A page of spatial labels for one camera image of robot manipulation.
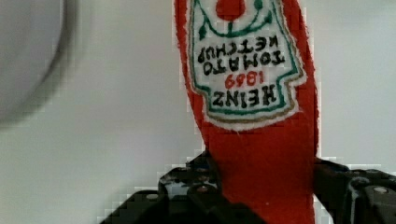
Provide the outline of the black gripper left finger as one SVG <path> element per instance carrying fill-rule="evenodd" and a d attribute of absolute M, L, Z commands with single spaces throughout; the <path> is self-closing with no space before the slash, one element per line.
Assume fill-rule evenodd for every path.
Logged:
<path fill-rule="evenodd" d="M 156 190 L 130 196 L 100 224 L 265 224 L 222 195 L 218 167 L 206 151 L 163 175 Z"/>

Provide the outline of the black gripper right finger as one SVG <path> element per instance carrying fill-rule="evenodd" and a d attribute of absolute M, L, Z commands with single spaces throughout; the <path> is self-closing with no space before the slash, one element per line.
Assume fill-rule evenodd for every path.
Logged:
<path fill-rule="evenodd" d="M 316 159 L 314 194 L 333 224 L 396 224 L 394 175 Z"/>

